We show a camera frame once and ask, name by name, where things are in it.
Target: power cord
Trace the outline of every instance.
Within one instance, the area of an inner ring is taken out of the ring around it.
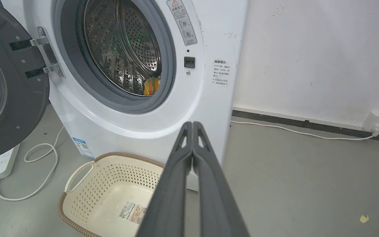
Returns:
[[[374,127],[372,128],[373,134],[371,136],[369,136],[369,137],[366,137],[366,138],[326,138],[326,137],[322,137],[322,136],[318,136],[318,135],[310,134],[310,133],[306,133],[306,132],[298,132],[298,131],[295,131],[295,130],[292,130],[292,129],[289,129],[289,128],[285,128],[285,127],[282,127],[282,126],[277,126],[277,125],[268,125],[268,124],[261,124],[261,123],[249,123],[249,122],[237,122],[237,121],[233,121],[233,120],[231,120],[231,122],[232,123],[238,123],[238,124],[251,124],[251,125],[257,125],[257,126],[275,127],[275,128],[280,128],[280,129],[289,131],[289,132],[294,132],[294,133],[302,134],[302,135],[308,135],[308,136],[312,136],[312,137],[316,137],[316,138],[322,138],[322,139],[326,139],[326,140],[361,141],[361,140],[367,140],[367,139],[370,139],[370,138],[374,138],[374,137],[376,137],[376,136],[379,135],[379,124],[375,124],[374,125]]]
[[[32,163],[32,162],[35,162],[35,161],[38,161],[38,160],[44,158],[44,157],[47,156],[49,153],[51,153],[52,151],[54,151],[54,154],[55,154],[55,164],[54,164],[54,167],[51,169],[51,171],[50,171],[49,174],[48,174],[48,177],[46,177],[46,179],[45,179],[45,181],[42,183],[42,185],[41,185],[36,191],[34,191],[33,193],[31,193],[30,195],[27,195],[27,196],[22,197],[22,198],[6,198],[6,197],[4,197],[3,195],[1,195],[1,193],[0,193],[0,198],[4,199],[4,200],[6,200],[6,201],[21,201],[21,200],[27,199],[27,198],[29,198],[29,197],[35,195],[37,192],[39,192],[39,191],[42,189],[42,187],[45,185],[45,183],[48,181],[49,177],[51,176],[51,174],[54,172],[55,168],[57,167],[57,164],[58,164],[58,160],[59,160],[59,158],[58,158],[58,153],[57,153],[57,150],[55,149],[55,146],[57,145],[57,141],[58,141],[59,135],[61,134],[61,131],[62,131],[63,128],[64,128],[64,127],[62,126],[61,130],[59,130],[58,135],[57,135],[57,139],[55,140],[54,145],[51,145],[51,144],[38,144],[38,145],[34,146],[32,149],[30,149],[30,150],[26,153],[26,155],[24,156],[24,162],[26,162],[26,163]],[[48,146],[51,147],[51,150],[49,150],[48,152],[46,152],[46,154],[44,154],[43,156],[41,156],[41,157],[39,157],[39,158],[37,158],[37,159],[31,160],[31,161],[27,160],[27,155],[28,155],[33,149],[35,149],[36,147],[39,147],[39,146],[41,146],[41,145],[48,145]]]

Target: washing machine door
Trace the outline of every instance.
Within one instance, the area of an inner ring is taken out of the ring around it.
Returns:
[[[48,74],[30,35],[0,6],[0,154],[37,126],[49,97]]]

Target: black baseboard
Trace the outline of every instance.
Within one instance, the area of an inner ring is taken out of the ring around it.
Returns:
[[[279,117],[273,117],[273,116],[262,115],[262,114],[253,114],[253,113],[235,111],[235,110],[232,112],[232,116],[246,118],[246,119],[253,119],[253,120],[258,120],[258,121],[265,121],[265,122],[270,122],[270,123],[281,123],[281,124],[286,124],[290,126],[309,128],[309,129],[314,129],[318,131],[343,134],[343,135],[353,136],[353,137],[358,137],[358,138],[365,138],[372,135],[372,132],[358,131],[358,130],[353,130],[353,129],[311,123],[308,120],[299,121],[299,120],[293,120],[293,119],[288,119],[288,118],[279,118]],[[379,135],[371,139],[379,141]]]

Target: door hinge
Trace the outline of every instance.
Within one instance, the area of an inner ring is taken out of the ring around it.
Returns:
[[[59,64],[58,58],[54,53],[54,48],[52,47],[51,39],[48,37],[45,27],[39,26],[38,29],[38,39],[31,39],[30,44],[32,46],[41,46],[39,47],[42,55],[46,55],[47,60],[45,63],[47,67],[43,68],[45,73],[56,72],[58,76],[65,77],[62,67]]]

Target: beige basket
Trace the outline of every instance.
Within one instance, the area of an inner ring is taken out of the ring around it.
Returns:
[[[88,166],[71,189],[74,178]],[[58,203],[59,217],[85,236],[134,236],[163,166],[127,153],[101,155],[71,175]]]

